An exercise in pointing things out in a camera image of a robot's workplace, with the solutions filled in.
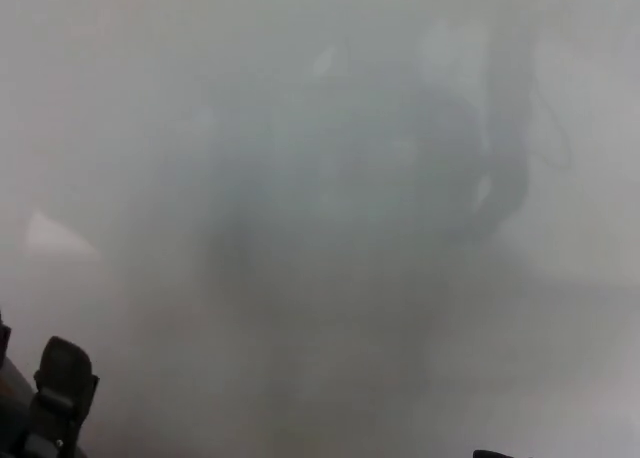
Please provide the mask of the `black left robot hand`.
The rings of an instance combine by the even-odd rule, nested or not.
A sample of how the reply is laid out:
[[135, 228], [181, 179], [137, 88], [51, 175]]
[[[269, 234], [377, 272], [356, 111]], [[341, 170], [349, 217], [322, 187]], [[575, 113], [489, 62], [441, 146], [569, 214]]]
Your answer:
[[84, 457], [78, 441], [99, 384], [91, 359], [53, 336], [30, 384], [8, 357], [11, 333], [1, 325], [1, 455]]

